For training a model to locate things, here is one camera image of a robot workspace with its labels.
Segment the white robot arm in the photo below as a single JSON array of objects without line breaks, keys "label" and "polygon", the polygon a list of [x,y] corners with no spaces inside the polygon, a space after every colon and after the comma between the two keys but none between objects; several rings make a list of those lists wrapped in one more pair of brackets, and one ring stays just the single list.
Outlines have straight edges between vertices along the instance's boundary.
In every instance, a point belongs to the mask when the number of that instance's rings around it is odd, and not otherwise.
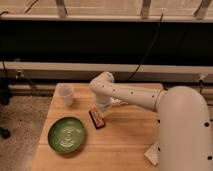
[{"label": "white robot arm", "polygon": [[157,114],[158,171],[213,171],[213,137],[206,100],[196,90],[176,86],[168,90],[124,86],[103,72],[89,88],[99,111],[117,98]]}]

